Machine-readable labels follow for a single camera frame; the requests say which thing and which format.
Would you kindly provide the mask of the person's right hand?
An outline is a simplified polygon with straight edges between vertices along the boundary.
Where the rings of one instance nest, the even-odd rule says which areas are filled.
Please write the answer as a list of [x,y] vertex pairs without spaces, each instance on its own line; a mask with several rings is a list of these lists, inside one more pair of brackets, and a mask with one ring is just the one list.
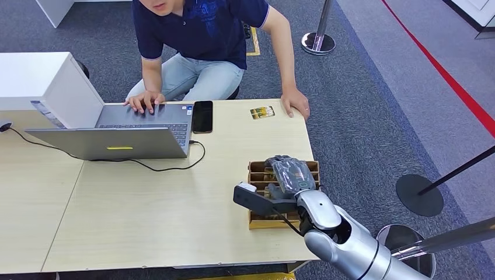
[[159,92],[145,90],[144,92],[126,99],[123,106],[130,106],[135,113],[153,114],[155,107],[165,102],[165,96]]

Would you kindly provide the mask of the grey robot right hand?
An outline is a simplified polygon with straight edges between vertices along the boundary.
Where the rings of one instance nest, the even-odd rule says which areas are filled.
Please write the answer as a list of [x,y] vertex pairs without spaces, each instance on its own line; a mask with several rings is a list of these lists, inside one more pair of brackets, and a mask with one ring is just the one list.
[[303,190],[316,190],[314,177],[305,161],[288,155],[276,155],[265,160],[273,169],[278,184],[269,183],[268,190],[274,199],[293,199]]

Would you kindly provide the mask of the person's left hand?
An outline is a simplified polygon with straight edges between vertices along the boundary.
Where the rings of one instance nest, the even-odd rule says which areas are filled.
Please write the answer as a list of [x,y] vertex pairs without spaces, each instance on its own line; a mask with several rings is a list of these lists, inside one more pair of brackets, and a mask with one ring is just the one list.
[[297,110],[305,121],[308,120],[311,114],[307,97],[296,87],[282,89],[281,104],[290,118],[294,117],[294,110]]

